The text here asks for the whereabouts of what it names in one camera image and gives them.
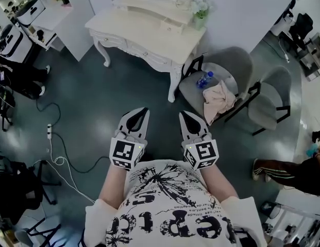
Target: dark green floor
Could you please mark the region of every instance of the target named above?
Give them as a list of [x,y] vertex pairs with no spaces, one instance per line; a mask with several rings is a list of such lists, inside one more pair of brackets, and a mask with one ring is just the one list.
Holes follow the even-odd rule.
[[[269,35],[265,37],[278,50],[277,42]],[[110,138],[126,112],[138,108],[150,109],[147,132],[147,153],[155,159],[172,158],[180,160],[180,125],[178,113],[181,110],[193,111],[178,93],[176,101],[169,103],[167,93],[170,85],[168,74],[154,71],[142,59],[128,55],[116,48],[108,49],[111,66],[103,66],[104,59],[92,47],[80,62],[68,50],[57,52],[42,51],[34,66],[43,68],[50,64],[52,71],[46,83],[45,95],[39,106],[56,102],[61,108],[61,119],[53,131],[59,133],[66,144],[69,157],[76,168],[89,169],[102,155],[108,155]],[[264,42],[251,53],[255,63],[256,81],[260,76],[277,65],[286,66],[293,79],[291,92],[292,114],[280,123],[274,132],[266,131],[255,137],[257,130],[246,114],[246,109],[224,124],[218,121],[210,128],[217,140],[220,159],[217,165],[236,188],[241,198],[253,196],[259,206],[264,200],[276,198],[278,185],[273,181],[265,184],[254,182],[250,177],[251,165],[255,157],[291,161],[298,137],[301,106],[300,67],[295,60],[287,64]],[[0,131],[0,149],[11,159],[23,161],[28,166],[39,159],[49,160],[49,142],[46,126],[58,116],[55,107],[40,113],[35,101],[15,94],[17,106],[13,123],[8,132]],[[53,137],[54,157],[64,156],[63,146]],[[109,160],[102,160],[88,174],[72,170],[77,187],[90,198],[96,199],[109,167]],[[69,180],[66,167],[56,167]],[[48,169],[47,175],[53,180],[58,176]],[[50,189],[58,205],[50,206],[43,201],[48,216],[45,228],[62,223],[63,229],[57,233],[60,242],[68,241],[67,246],[76,246],[85,219],[85,206],[91,202],[67,185]],[[41,219],[41,208],[28,210],[25,215]],[[19,226],[30,227],[35,220],[22,217]]]

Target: pink towel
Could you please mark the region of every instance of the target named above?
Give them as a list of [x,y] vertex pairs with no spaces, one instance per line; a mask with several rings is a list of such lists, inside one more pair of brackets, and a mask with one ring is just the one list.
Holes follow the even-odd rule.
[[216,86],[204,90],[203,96],[206,100],[204,113],[208,125],[213,123],[218,114],[230,110],[235,103],[235,95],[227,89],[222,80]]

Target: water bottle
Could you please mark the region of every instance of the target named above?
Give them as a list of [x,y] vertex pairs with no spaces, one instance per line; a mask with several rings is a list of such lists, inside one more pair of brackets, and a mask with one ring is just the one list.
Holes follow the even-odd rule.
[[199,78],[199,80],[197,81],[196,86],[202,89],[204,86],[206,86],[209,83],[212,77],[213,77],[213,72],[207,72],[206,74],[203,74],[201,78]]

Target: white vanity table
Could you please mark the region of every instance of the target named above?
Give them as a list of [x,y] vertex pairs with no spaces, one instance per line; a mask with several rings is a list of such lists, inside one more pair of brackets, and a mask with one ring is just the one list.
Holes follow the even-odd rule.
[[192,27],[191,0],[113,0],[86,23],[94,45],[110,65],[106,47],[117,47],[144,59],[159,72],[170,73],[168,100],[180,82],[182,67],[189,66],[206,29]]

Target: white flower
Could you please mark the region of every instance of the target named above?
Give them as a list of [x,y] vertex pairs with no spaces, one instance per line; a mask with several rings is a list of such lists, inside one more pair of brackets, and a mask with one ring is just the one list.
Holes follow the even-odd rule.
[[193,14],[196,14],[198,11],[200,11],[199,5],[196,1],[191,2],[191,10]]
[[208,9],[208,4],[206,2],[200,1],[198,3],[200,11],[206,11]]

